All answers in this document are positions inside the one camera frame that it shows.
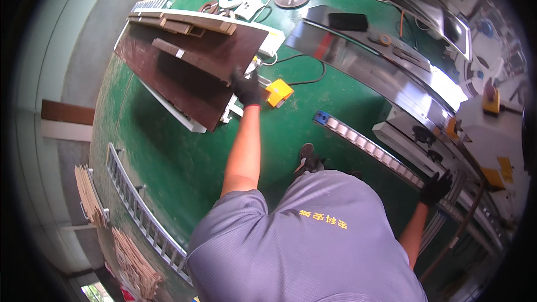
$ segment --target stack of wooden sticks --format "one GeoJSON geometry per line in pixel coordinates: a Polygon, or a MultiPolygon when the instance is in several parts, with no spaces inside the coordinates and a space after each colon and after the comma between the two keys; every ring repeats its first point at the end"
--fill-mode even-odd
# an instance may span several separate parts
{"type": "Polygon", "coordinates": [[[131,286],[140,291],[142,298],[154,298],[157,284],[162,281],[161,276],[145,260],[128,236],[115,227],[112,227],[112,233],[116,245],[117,262],[131,286]]]}
{"type": "Polygon", "coordinates": [[[101,211],[99,202],[93,187],[91,186],[90,175],[85,166],[75,166],[76,185],[82,200],[82,206],[91,224],[99,227],[106,227],[106,219],[101,211]]]}

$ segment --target white sticker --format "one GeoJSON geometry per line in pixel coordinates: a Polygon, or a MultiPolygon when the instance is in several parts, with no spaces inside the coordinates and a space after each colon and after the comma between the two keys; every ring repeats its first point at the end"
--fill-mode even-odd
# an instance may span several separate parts
{"type": "Polygon", "coordinates": [[[183,57],[184,53],[185,53],[185,51],[183,49],[179,48],[179,50],[177,51],[177,54],[175,54],[175,57],[181,58],[181,57],[183,57]]]}

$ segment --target wooden plank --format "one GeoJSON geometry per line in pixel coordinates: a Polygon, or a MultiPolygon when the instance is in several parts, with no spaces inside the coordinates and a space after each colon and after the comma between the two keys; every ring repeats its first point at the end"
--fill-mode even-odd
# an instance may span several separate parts
{"type": "Polygon", "coordinates": [[[231,35],[236,29],[236,24],[220,21],[217,19],[211,19],[206,17],[199,17],[199,16],[190,16],[190,15],[183,15],[183,14],[170,14],[170,13],[162,13],[162,12],[133,12],[129,14],[129,21],[134,21],[135,18],[165,18],[168,21],[177,21],[177,22],[183,22],[188,24],[193,24],[195,26],[216,31],[219,33],[231,35]]]}
{"type": "Polygon", "coordinates": [[[119,40],[116,54],[176,109],[214,131],[232,96],[229,75],[235,66],[246,70],[267,34],[237,25],[231,36],[207,30],[203,37],[193,38],[133,24],[127,26],[119,40]],[[198,57],[198,63],[211,60],[218,77],[153,47],[155,38],[189,51],[198,57]]]}
{"type": "Polygon", "coordinates": [[[166,18],[164,17],[130,16],[127,20],[157,27],[164,27],[164,24],[166,23],[166,18]]]}
{"type": "Polygon", "coordinates": [[[43,99],[41,119],[57,122],[93,125],[95,109],[43,99]]]}
{"type": "Polygon", "coordinates": [[[161,38],[154,39],[151,45],[159,50],[170,54],[173,57],[177,57],[178,59],[197,66],[199,69],[202,69],[203,71],[215,77],[218,77],[222,81],[226,81],[228,79],[227,76],[224,76],[226,75],[226,72],[220,70],[220,66],[217,63],[214,63],[210,58],[201,59],[195,53],[184,50],[181,47],[164,41],[161,38]]]}
{"type": "Polygon", "coordinates": [[[167,20],[164,24],[164,28],[176,31],[177,33],[189,35],[192,29],[195,28],[195,26],[189,23],[167,20]]]}
{"type": "Polygon", "coordinates": [[[212,31],[227,34],[227,35],[231,35],[234,32],[233,30],[228,31],[230,26],[233,24],[229,22],[216,20],[216,19],[209,19],[209,18],[198,17],[198,16],[180,15],[180,14],[164,14],[163,17],[169,20],[190,23],[195,26],[202,27],[206,30],[212,30],[212,31]]]}
{"type": "Polygon", "coordinates": [[[129,17],[132,16],[144,16],[144,17],[158,17],[161,18],[164,15],[162,12],[131,12],[129,17]]]}

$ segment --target orange cable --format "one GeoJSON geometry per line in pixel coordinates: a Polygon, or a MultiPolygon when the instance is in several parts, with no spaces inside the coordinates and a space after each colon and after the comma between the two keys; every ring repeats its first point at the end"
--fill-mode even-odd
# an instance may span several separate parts
{"type": "Polygon", "coordinates": [[[404,10],[401,11],[401,23],[399,24],[399,38],[403,38],[403,18],[404,18],[404,10]]]}

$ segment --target yellow foot pedal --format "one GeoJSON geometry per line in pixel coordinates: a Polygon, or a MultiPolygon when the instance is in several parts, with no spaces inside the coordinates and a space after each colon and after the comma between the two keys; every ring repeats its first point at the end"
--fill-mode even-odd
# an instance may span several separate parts
{"type": "Polygon", "coordinates": [[[267,103],[276,108],[279,108],[294,92],[294,90],[281,78],[267,86],[265,90],[270,92],[270,96],[267,98],[267,103]]]}

